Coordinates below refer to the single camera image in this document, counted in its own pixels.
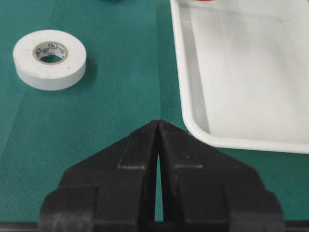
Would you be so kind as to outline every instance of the white electrical tape roll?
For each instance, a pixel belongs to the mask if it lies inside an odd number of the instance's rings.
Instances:
[[[55,55],[60,61],[47,63]],[[16,72],[26,84],[42,90],[60,90],[76,84],[86,69],[86,50],[74,36],[59,30],[40,30],[21,38],[13,50]]]

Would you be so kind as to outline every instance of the green cutting mat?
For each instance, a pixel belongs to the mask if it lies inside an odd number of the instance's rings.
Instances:
[[[66,168],[152,119],[185,129],[168,0],[1,0],[0,28],[0,221],[37,220]],[[81,82],[47,92],[18,79],[14,44],[41,29],[83,42]],[[287,219],[309,219],[308,155],[223,151],[260,172]]]

